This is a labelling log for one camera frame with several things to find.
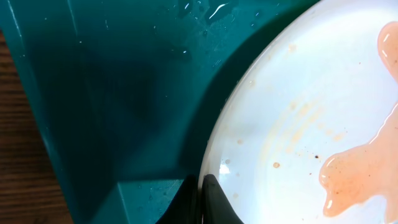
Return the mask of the white plate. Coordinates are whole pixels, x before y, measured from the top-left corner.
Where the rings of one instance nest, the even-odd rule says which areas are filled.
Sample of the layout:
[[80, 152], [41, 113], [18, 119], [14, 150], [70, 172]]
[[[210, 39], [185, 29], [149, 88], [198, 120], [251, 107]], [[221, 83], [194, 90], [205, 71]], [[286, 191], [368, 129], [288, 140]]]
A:
[[397, 1], [320, 1], [258, 56], [212, 131], [244, 223], [397, 222]]

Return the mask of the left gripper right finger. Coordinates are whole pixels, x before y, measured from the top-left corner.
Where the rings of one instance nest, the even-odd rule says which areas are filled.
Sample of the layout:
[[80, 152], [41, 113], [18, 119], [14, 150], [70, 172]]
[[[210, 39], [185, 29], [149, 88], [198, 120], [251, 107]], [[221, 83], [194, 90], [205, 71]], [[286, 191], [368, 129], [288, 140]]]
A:
[[243, 224], [213, 174], [204, 176], [201, 188], [203, 224]]

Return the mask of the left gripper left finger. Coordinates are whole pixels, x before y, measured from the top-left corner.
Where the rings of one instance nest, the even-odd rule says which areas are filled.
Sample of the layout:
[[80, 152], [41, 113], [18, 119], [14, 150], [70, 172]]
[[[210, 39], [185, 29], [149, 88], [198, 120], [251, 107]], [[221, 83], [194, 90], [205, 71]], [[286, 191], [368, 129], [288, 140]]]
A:
[[198, 224], [199, 193], [197, 178], [188, 175], [157, 224]]

